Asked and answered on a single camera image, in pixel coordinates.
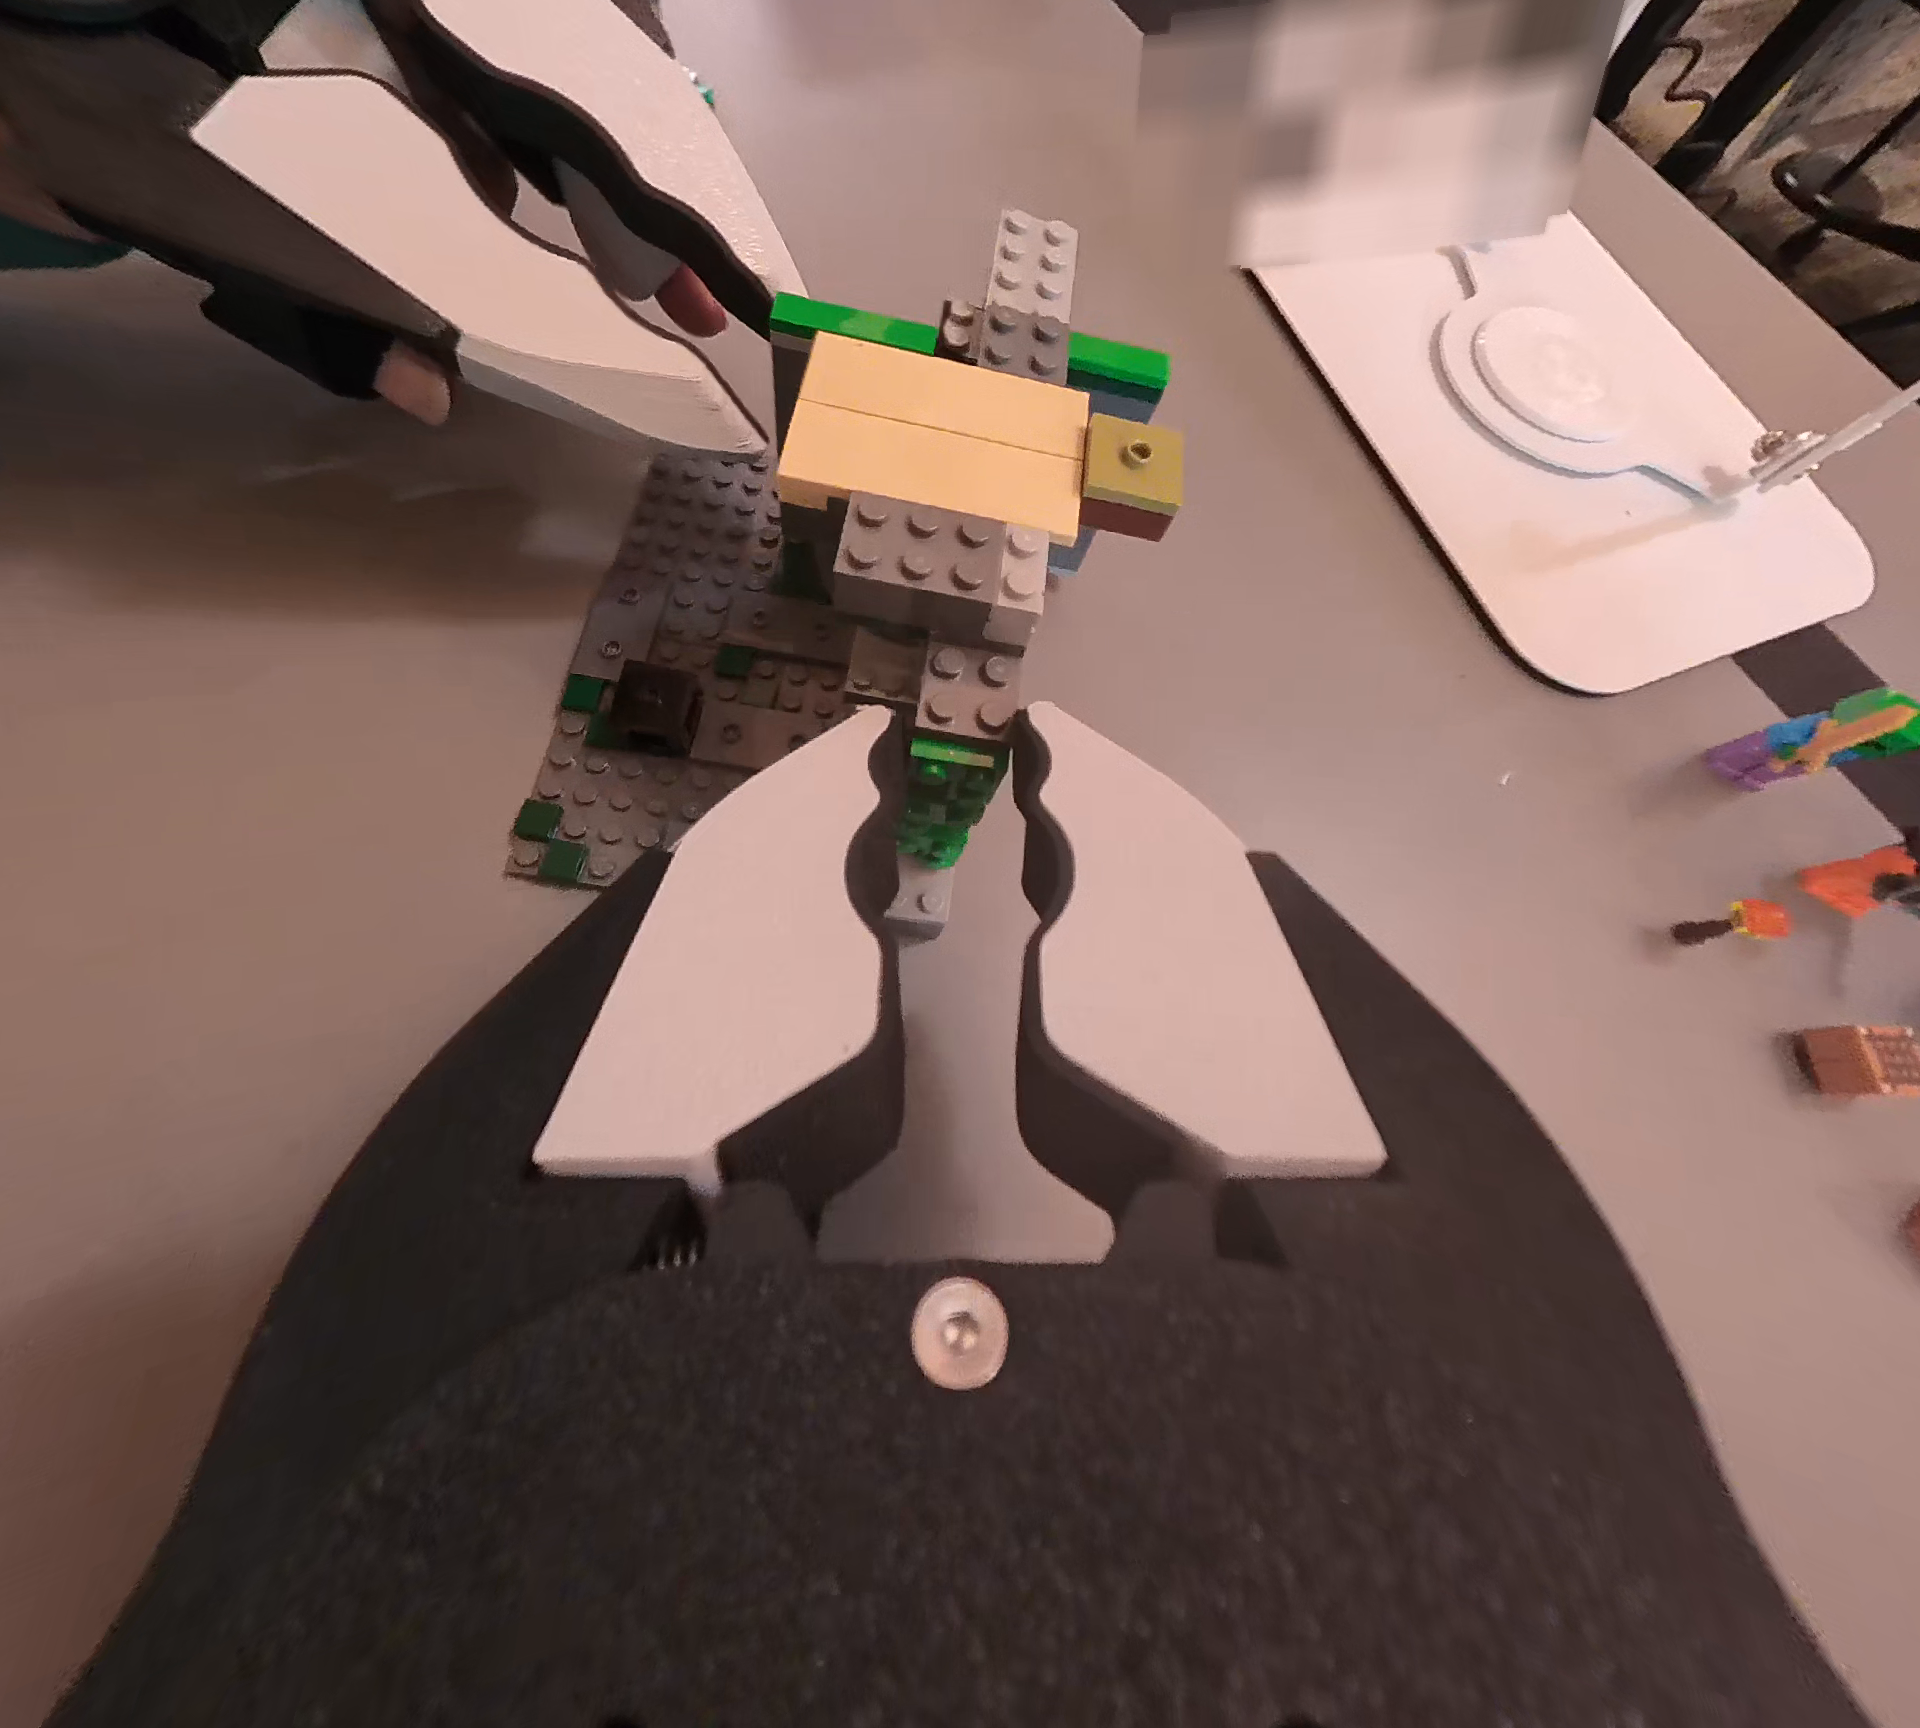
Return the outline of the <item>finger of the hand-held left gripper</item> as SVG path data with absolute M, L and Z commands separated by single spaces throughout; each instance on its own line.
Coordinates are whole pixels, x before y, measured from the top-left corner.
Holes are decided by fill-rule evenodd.
M 564 209 L 603 286 L 666 300 L 686 275 L 766 335 L 804 294 L 757 182 L 651 0 L 368 0 L 396 58 L 490 156 Z
M 351 70 L 255 75 L 192 126 L 206 155 L 456 330 L 475 388 L 603 436 L 755 459 L 764 436 L 695 344 L 476 195 L 410 103 Z

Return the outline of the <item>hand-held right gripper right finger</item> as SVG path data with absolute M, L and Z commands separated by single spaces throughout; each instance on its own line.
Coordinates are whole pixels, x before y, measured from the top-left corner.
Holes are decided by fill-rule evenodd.
M 1240 837 L 1054 702 L 1021 713 L 1021 1140 L 1121 1222 L 1143 1189 L 1361 1181 L 1387 1147 Z

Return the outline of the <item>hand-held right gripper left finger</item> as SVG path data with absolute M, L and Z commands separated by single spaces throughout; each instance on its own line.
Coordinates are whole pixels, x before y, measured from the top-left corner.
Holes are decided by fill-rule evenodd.
M 552 1178 L 785 1191 L 804 1221 L 900 1143 L 900 725 L 841 721 L 673 853 L 535 1167 Z

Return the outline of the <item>grey green toy brick model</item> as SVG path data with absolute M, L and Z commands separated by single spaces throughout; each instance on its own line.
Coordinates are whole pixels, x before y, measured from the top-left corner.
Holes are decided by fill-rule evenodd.
M 889 919 L 932 940 L 996 800 L 1050 587 L 1162 542 L 1187 445 L 1162 350 L 1071 325 L 1080 235 L 1005 209 L 937 325 L 780 294 L 777 440 L 661 448 L 600 581 L 503 874 L 607 890 L 860 709 L 902 719 Z

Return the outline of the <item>person's left forearm green sleeve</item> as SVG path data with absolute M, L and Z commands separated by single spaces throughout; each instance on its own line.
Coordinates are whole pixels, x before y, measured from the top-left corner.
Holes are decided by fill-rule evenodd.
M 106 269 L 125 259 L 127 247 L 84 232 L 40 227 L 2 207 L 2 275 L 77 275 Z

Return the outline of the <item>grey desk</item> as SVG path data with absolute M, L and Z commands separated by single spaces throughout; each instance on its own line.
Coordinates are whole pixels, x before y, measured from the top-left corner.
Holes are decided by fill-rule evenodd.
M 1170 354 L 1187 509 L 1105 540 L 1032 691 L 1290 867 L 1529 1103 L 1607 1214 L 1774 1570 L 1917 1725 L 1917 1104 L 1782 1031 L 1914 1014 L 1917 928 L 1661 948 L 1885 841 L 1717 796 L 1765 697 L 1621 698 L 1484 637 L 1269 306 L 1173 227 L 1113 0 L 662 0 L 806 286 L 905 316 L 996 213 Z M 269 1294 L 396 1097 L 581 912 L 503 873 L 637 450 L 332 400 L 140 259 L 4 279 L 4 1725 L 167 1532 Z

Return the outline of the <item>person's left hand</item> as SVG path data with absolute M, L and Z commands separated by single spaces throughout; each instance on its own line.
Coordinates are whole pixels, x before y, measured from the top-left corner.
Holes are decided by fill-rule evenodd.
M 662 316 L 697 341 L 711 341 L 728 327 L 728 312 L 709 286 L 675 255 L 637 237 L 619 219 L 609 198 L 581 173 L 557 163 L 552 213 L 517 204 L 513 216 L 525 232 L 560 235 L 560 214 L 572 229 L 572 245 L 591 265 L 600 286 L 639 308 L 657 302 Z M 445 425 L 454 404 L 454 372 L 437 356 L 396 341 L 373 377 L 377 400 L 422 421 Z

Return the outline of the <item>white book stand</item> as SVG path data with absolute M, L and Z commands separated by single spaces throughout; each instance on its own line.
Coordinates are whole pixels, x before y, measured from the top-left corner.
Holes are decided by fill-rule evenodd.
M 1481 247 L 1255 269 L 1445 564 L 1520 664 L 1611 697 L 1856 612 L 1860 532 L 1572 213 Z

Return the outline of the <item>green purple toy figure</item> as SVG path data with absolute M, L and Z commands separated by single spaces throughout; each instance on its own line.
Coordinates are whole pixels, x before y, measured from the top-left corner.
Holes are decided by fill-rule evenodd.
M 1806 781 L 1830 767 L 1885 760 L 1919 750 L 1919 700 L 1898 689 L 1872 687 L 1830 709 L 1788 717 L 1762 730 L 1722 740 L 1701 764 L 1742 790 Z

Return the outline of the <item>brown toy block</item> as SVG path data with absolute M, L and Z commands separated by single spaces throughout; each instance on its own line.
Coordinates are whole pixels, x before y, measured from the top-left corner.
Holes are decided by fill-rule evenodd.
M 1910 1024 L 1828 1024 L 1795 1031 L 1788 1056 L 1826 1099 L 1919 1099 L 1919 1032 Z

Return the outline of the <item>orange toy figure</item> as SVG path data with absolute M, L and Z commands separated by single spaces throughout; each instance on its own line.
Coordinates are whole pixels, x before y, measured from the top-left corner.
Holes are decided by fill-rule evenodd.
M 1795 884 L 1846 921 L 1867 919 L 1885 907 L 1913 917 L 1919 912 L 1917 859 L 1903 844 L 1801 868 Z

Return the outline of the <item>black office chair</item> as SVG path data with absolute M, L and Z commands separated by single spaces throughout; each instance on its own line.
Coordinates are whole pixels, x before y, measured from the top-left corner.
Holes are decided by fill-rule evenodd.
M 1867 174 L 1876 155 L 1876 147 L 1863 144 L 1849 156 L 1806 150 L 1773 165 L 1773 189 L 1801 216 L 1801 227 L 1768 262 L 1774 276 L 1792 276 L 1828 237 L 1917 267 L 1917 225 L 1891 219 L 1882 192 Z

